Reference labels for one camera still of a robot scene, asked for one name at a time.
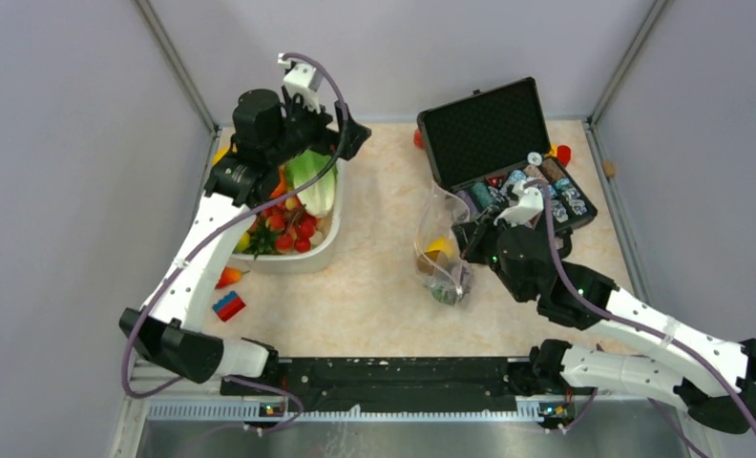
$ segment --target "beige tabletop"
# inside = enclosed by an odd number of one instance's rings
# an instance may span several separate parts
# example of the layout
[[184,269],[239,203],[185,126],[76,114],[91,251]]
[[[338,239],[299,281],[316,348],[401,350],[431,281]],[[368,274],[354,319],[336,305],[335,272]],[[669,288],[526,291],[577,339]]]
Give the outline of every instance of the beige tabletop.
[[[306,275],[251,272],[230,289],[247,306],[228,322],[207,307],[204,332],[247,337],[282,356],[518,356],[557,338],[606,350],[622,345],[549,323],[534,302],[517,303],[495,274],[475,266],[465,306],[436,302],[415,277],[413,238],[430,192],[426,153],[412,144],[413,124],[374,124],[372,138],[348,164],[336,254]],[[598,175],[579,121],[547,123],[554,144],[572,148],[567,170],[598,208],[573,235],[578,262],[631,287]],[[220,147],[227,148],[231,129]]]

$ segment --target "white wall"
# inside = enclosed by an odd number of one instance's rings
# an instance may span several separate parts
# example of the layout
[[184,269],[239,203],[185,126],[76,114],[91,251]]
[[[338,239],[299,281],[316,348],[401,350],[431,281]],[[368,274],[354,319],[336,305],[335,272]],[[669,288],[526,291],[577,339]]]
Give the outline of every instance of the white wall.
[[288,51],[321,61],[358,119],[411,120],[529,75],[547,115],[588,115],[653,0],[152,3],[229,124],[242,92],[279,88],[276,55]]
[[[656,306],[756,337],[756,0],[675,2],[600,136]],[[751,433],[724,443],[756,456]]]
[[0,1],[0,457],[106,453],[209,136],[129,1]]

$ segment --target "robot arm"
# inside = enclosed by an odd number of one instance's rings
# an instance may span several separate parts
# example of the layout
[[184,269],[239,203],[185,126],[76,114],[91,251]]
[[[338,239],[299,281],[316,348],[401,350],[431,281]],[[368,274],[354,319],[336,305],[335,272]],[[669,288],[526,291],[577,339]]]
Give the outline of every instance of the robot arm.
[[[266,89],[241,95],[232,114],[236,151],[230,148],[210,171],[195,220],[158,286],[158,297],[152,294],[142,310],[125,309],[119,321],[129,339],[138,326],[134,348],[142,358],[196,383],[213,375],[260,377],[266,364],[277,358],[268,345],[222,340],[201,329],[229,254],[254,223],[253,214],[245,215],[269,200],[280,181],[279,166],[308,148],[330,155],[340,144],[344,149],[339,157],[350,160],[371,135],[349,112],[343,116],[347,107],[338,101],[339,130],[328,129],[333,117],[319,104],[317,69],[282,55],[279,64],[285,68],[283,101]],[[166,290],[159,292],[166,282]],[[152,305],[145,316],[143,310]]]
[[512,193],[516,206],[496,217],[486,216],[455,228],[463,258],[488,265],[518,302],[537,300],[538,314],[551,322],[616,339],[639,352],[635,356],[612,355],[547,340],[530,355],[537,384],[555,393],[564,392],[567,386],[625,391],[687,411],[706,426],[746,432],[748,423],[725,389],[701,364],[670,345],[670,338],[691,347],[714,366],[755,418],[756,340],[734,343],[704,334],[638,300],[600,273],[563,261],[563,270],[584,299],[615,317],[660,330],[669,338],[663,340],[592,313],[566,289],[557,275],[549,238],[534,229],[534,212],[543,211],[541,193],[523,181]]

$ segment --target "plastic bag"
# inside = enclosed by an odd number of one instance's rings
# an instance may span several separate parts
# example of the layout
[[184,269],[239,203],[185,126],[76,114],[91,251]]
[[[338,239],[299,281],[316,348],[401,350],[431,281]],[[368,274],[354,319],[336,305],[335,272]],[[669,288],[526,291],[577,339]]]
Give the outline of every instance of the plastic bag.
[[459,245],[452,232],[458,222],[471,217],[468,205],[436,183],[414,239],[415,270],[435,300],[455,305],[471,291],[473,271],[459,257]]

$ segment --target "cable tie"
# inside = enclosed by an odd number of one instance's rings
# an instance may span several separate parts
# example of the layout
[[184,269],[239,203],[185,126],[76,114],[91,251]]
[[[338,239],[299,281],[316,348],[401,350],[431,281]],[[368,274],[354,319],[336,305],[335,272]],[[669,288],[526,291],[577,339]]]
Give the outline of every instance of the cable tie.
[[173,258],[173,265],[179,269],[186,269],[190,265],[190,261],[185,258]]
[[679,330],[679,325],[680,323],[678,320],[673,317],[667,317],[667,322],[665,322],[664,328],[661,331],[664,334],[664,338],[651,349],[648,356],[655,357],[659,352],[663,352],[667,349],[670,342],[676,338],[676,331]]

